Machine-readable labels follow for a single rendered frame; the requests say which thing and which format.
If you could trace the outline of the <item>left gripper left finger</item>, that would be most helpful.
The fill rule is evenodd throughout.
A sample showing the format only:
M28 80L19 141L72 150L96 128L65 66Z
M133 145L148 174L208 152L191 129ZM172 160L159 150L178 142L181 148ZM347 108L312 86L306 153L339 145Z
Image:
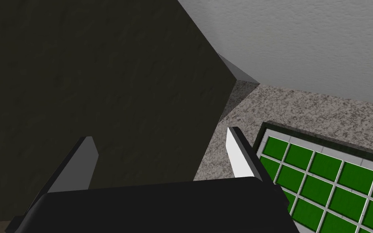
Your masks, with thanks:
M42 194L88 189L98 157L93 137L81 137L44 185Z

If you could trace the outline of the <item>dark olive flat panel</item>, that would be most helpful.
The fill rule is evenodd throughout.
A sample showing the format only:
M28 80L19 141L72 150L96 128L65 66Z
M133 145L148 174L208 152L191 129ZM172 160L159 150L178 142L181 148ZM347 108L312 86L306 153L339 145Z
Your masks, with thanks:
M192 181L235 82L178 0L0 0L0 221L83 136L92 189Z

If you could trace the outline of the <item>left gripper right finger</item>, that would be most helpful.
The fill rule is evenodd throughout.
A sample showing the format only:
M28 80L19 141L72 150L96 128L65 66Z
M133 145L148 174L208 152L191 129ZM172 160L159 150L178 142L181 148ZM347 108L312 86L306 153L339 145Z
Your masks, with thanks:
M225 147L234 177L256 177L274 186L269 173L239 127L227 128Z

